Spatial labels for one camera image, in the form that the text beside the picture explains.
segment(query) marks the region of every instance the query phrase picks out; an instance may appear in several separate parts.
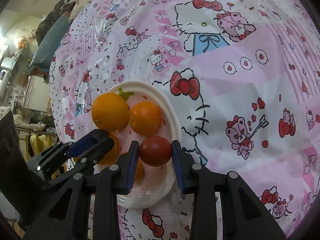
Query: cherry tomato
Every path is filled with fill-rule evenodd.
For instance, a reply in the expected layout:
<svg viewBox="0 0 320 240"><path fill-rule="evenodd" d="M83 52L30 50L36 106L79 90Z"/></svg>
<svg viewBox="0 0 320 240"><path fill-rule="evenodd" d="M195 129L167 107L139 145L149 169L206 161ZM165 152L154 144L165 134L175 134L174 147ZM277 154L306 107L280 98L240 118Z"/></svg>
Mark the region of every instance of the cherry tomato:
<svg viewBox="0 0 320 240"><path fill-rule="evenodd" d="M172 156L171 143L161 136L152 136L145 139L139 147L140 159L149 166L165 165Z"/></svg>

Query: patterned fabric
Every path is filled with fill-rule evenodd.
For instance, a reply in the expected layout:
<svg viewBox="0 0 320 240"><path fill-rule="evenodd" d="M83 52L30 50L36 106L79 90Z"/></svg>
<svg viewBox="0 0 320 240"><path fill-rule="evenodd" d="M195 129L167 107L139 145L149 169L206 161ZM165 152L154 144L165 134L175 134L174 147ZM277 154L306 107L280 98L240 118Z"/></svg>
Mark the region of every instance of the patterned fabric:
<svg viewBox="0 0 320 240"><path fill-rule="evenodd" d="M98 95L149 82L175 109L186 154L238 171L289 236L319 189L319 46L299 0L91 0L50 68L60 140L95 128ZM192 201L174 186L148 210L119 207L122 239L188 238Z"/></svg>

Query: teddy bear print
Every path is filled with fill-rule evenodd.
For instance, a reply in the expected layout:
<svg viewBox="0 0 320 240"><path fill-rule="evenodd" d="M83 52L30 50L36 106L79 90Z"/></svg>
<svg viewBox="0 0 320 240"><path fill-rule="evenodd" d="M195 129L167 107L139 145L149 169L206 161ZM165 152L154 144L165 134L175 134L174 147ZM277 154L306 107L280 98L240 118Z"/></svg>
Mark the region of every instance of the teddy bear print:
<svg viewBox="0 0 320 240"><path fill-rule="evenodd" d="M253 149L253 141L250 140L244 118L235 115L233 121L228 121L226 135L232 143L232 149L237 150L237 154L246 160L250 155L249 151Z"/></svg>
<svg viewBox="0 0 320 240"><path fill-rule="evenodd" d="M217 24L223 29L222 33L227 33L234 42L239 42L256 30L253 24L241 16L238 12L225 12L217 15Z"/></svg>

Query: hello kitty print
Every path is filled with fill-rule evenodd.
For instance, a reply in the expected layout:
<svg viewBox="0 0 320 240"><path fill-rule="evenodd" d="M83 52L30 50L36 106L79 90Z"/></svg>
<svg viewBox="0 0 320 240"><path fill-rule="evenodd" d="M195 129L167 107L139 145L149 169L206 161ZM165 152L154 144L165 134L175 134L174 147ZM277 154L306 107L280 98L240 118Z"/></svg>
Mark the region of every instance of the hello kitty print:
<svg viewBox="0 0 320 240"><path fill-rule="evenodd" d="M289 236L319 190L319 37L299 0L91 0L49 71L59 138L96 128L98 95L148 82L175 110L184 153L238 171ZM191 217L192 198L173 188L119 209L121 238L188 239Z"/></svg>

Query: tangerine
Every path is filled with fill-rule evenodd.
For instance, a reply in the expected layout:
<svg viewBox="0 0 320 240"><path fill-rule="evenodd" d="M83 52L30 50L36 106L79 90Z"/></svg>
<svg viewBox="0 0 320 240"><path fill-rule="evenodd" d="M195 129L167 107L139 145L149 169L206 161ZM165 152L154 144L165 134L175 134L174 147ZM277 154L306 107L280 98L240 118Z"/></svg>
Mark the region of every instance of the tangerine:
<svg viewBox="0 0 320 240"><path fill-rule="evenodd" d="M161 126L161 108L154 103L137 103L130 111L131 129L140 135L153 135Z"/></svg>
<svg viewBox="0 0 320 240"><path fill-rule="evenodd" d="M115 164L119 156L120 146L119 146L118 140L111 132L109 132L108 134L109 134L109 137L111 137L114 140L115 145L113 146L113 149L107 152L104 158L98 162L98 164L100 165Z"/></svg>
<svg viewBox="0 0 320 240"><path fill-rule="evenodd" d="M128 123L129 106L121 96L105 93L93 102L91 117L99 129L114 132Z"/></svg>

